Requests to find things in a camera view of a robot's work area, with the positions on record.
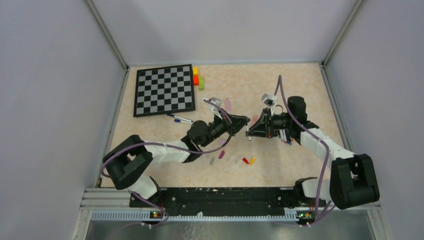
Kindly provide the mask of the pink highlighter marker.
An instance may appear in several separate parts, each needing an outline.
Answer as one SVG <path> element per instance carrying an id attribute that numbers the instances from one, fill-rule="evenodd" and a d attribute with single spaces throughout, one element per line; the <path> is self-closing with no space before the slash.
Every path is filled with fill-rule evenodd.
<path id="1" fill-rule="evenodd" d="M 252 120 L 251 120 L 251 125 L 254 125 L 257 121 L 258 121 L 258 115 L 254 115 L 253 117 L 252 117 Z"/>

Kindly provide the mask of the magenta pen cap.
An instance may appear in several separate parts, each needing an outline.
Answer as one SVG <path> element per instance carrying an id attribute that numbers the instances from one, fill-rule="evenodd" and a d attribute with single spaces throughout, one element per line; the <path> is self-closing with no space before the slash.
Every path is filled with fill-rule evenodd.
<path id="1" fill-rule="evenodd" d="M 225 155 L 225 151 L 222 150 L 221 153 L 219 154 L 218 158 L 219 159 L 222 159 L 224 155 Z"/>

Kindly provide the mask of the yellow pen cap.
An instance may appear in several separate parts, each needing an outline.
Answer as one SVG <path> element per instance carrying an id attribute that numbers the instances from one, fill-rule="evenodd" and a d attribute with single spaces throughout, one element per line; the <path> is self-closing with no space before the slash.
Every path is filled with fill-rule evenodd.
<path id="1" fill-rule="evenodd" d="M 252 157 L 252 158 L 250 159 L 250 161 L 248 162 L 248 164 L 249 164 L 249 165 L 252 165 L 252 164 L 255 162 L 255 160 L 256 160 L 256 158 L 255 158 L 255 157 Z"/>

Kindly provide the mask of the red black pen cap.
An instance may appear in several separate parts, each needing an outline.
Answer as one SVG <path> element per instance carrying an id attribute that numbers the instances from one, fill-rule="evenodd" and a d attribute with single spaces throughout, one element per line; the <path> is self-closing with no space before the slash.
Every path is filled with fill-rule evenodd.
<path id="1" fill-rule="evenodd" d="M 246 159 L 246 158 L 242 158 L 242 161 L 245 163 L 245 164 L 247 164 L 247 165 L 249 165 L 250 163 L 249 163 L 249 161 Z"/>

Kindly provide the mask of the black white pen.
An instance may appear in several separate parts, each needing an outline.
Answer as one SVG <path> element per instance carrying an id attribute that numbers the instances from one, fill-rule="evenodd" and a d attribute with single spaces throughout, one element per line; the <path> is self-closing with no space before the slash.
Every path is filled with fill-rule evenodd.
<path id="1" fill-rule="evenodd" d="M 248 138 L 248 140 L 251 142 L 252 141 L 252 137 L 249 135 L 249 132 L 250 132 L 249 125 L 247 124 L 245 127 L 246 127 L 246 133 L 245 133 L 245 135 Z"/>

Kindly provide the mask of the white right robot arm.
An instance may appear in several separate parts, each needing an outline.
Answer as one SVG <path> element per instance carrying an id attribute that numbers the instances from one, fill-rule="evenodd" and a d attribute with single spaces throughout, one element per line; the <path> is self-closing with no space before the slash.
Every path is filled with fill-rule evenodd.
<path id="1" fill-rule="evenodd" d="M 301 178 L 295 182 L 293 200 L 307 206 L 314 198 L 331 201 L 344 210 L 379 201 L 380 191 L 372 158 L 356 154 L 333 141 L 312 121 L 308 120 L 306 102 L 301 96 L 287 100 L 288 112 L 276 113 L 276 95 L 265 93 L 266 108 L 247 130 L 247 137 L 279 137 L 286 144 L 297 142 L 311 150 L 330 170 L 330 178 Z"/>

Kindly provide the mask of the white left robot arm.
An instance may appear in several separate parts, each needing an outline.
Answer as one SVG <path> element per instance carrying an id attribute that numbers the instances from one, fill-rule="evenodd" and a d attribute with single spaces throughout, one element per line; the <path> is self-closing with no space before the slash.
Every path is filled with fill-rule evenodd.
<path id="1" fill-rule="evenodd" d="M 133 134 L 103 157 L 102 174 L 111 179 L 116 190 L 136 193 L 147 206 L 154 207 L 161 194 L 156 181 L 144 174 L 149 165 L 191 163 L 205 154 L 202 147 L 225 133 L 232 138 L 250 121 L 246 116 L 233 114 L 216 115 L 209 123 L 197 120 L 183 138 L 171 142 L 145 142 Z"/>

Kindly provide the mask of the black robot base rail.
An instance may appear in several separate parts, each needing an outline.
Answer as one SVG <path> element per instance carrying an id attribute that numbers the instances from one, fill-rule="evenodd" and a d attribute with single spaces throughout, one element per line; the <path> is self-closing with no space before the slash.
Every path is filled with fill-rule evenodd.
<path id="1" fill-rule="evenodd" d="M 310 210 L 314 198 L 289 187 L 168 187 L 149 202 L 164 208 L 171 217 L 262 217 L 282 216 L 289 209 Z"/>

